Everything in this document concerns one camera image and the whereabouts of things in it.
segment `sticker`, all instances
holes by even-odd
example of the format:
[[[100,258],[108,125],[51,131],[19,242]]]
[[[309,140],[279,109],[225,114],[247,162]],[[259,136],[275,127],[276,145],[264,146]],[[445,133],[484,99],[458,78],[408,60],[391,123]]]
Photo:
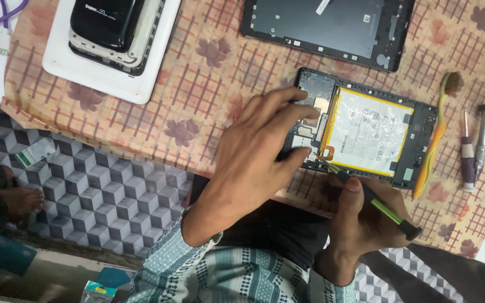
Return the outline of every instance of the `sticker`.
[[[317,10],[315,11],[318,15],[321,15],[321,13],[325,10],[327,7],[328,3],[330,0],[323,0],[321,1],[321,4],[317,7]]]
[[[332,164],[394,176],[391,163],[398,162],[411,107],[396,105],[342,88],[335,105],[327,145],[335,150]]]

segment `black phone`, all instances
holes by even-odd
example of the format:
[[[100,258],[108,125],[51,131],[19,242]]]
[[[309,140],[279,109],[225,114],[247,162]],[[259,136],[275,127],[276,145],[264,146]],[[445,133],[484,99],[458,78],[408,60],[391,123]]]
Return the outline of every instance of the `black phone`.
[[[115,52],[131,46],[145,0],[76,0],[71,28],[79,36]]]

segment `plastic bag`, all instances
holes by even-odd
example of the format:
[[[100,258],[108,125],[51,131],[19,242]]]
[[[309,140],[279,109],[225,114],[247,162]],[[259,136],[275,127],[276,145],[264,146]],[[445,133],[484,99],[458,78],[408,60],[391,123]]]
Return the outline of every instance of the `plastic bag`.
[[[100,283],[88,281],[81,294],[80,303],[110,303],[116,291],[116,288],[104,287]]]

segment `brush bristles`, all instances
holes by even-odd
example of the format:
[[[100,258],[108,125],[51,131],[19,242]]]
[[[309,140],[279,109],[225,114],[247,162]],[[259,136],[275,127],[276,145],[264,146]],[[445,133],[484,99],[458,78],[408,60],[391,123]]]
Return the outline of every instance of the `brush bristles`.
[[[460,85],[461,74],[459,72],[453,72],[448,74],[448,78],[445,83],[445,94],[453,94],[457,91]]]

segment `orange cloth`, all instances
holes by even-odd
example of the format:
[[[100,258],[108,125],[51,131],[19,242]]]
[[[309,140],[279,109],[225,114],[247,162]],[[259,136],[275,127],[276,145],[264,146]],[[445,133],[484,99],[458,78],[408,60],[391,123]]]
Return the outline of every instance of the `orange cloth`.
[[[475,193],[461,191],[461,113],[472,126],[485,103],[485,6],[462,0],[419,0],[396,73],[243,37],[243,0],[183,0],[151,101],[125,100],[55,77],[42,56],[57,1],[31,0],[12,36],[1,108],[23,127],[62,132],[117,156],[165,162],[210,177],[222,131],[253,95],[293,85],[307,66],[436,105],[442,76],[460,71],[448,98],[448,129],[421,198],[404,190],[416,243],[474,257],[485,237],[485,168]],[[276,199],[328,214],[326,175],[300,169]]]

